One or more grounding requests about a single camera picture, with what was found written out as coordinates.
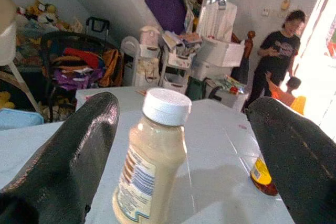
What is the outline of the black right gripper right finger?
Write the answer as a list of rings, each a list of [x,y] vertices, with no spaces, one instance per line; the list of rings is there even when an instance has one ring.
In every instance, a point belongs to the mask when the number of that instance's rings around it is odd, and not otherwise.
[[[294,223],[335,223],[335,142],[271,97],[252,102],[246,115]]]

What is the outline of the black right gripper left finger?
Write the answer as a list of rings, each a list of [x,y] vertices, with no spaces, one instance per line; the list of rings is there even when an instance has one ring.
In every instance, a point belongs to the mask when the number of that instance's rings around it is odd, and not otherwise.
[[[1,189],[1,223],[84,223],[119,114],[112,93],[90,97]]]

